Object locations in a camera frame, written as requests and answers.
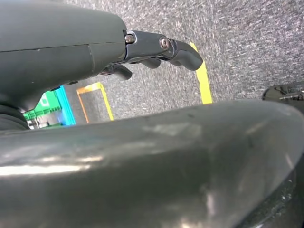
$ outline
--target robotic arm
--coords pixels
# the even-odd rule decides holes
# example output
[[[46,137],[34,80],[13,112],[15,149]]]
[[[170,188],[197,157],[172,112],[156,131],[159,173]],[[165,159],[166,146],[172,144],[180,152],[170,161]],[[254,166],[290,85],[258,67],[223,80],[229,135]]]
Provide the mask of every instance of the robotic arm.
[[[4,1],[0,7],[0,105],[34,109],[42,93],[97,74],[132,73],[124,63],[161,61],[197,70],[191,46],[162,34],[127,31],[119,17],[75,6]]]

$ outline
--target yellow floor tape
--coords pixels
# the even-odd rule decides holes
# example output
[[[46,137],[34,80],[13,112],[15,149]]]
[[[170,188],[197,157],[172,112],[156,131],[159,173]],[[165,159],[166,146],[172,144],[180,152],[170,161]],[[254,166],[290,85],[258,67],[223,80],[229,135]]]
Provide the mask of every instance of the yellow floor tape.
[[[190,46],[192,46],[194,50],[198,51],[194,43],[190,42]],[[204,61],[199,69],[196,71],[196,76],[199,82],[199,89],[201,91],[202,103],[204,105],[211,104],[211,91],[210,90],[208,75],[207,74],[206,64]]]

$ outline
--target gray carpet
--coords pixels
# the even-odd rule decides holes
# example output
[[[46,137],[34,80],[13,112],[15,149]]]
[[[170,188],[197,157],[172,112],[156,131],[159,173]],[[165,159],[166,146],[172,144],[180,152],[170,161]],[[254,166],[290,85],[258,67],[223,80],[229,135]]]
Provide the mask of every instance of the gray carpet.
[[[128,29],[192,41],[205,60],[214,102],[260,98],[272,84],[303,78],[301,0],[66,0],[118,14]],[[98,76],[66,86],[78,123],[85,120],[78,87],[100,81],[115,119],[201,104],[195,72],[167,63],[131,66],[134,77]],[[90,121],[107,121],[101,93],[86,95]]]

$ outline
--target green plastic crate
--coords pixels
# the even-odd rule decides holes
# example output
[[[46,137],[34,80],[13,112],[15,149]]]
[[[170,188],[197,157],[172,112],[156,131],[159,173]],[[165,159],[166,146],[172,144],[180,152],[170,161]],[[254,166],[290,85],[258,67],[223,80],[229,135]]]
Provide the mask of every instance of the green plastic crate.
[[[32,111],[24,113],[26,120],[61,110],[60,104],[55,92],[44,93],[39,103]]]

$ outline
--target black curved surface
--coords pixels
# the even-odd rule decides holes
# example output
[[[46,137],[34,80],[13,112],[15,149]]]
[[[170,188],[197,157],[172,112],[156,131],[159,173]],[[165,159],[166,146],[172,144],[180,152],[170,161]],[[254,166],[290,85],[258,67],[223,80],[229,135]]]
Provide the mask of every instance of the black curved surface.
[[[302,115],[237,101],[4,133],[4,227],[233,228],[301,157]]]

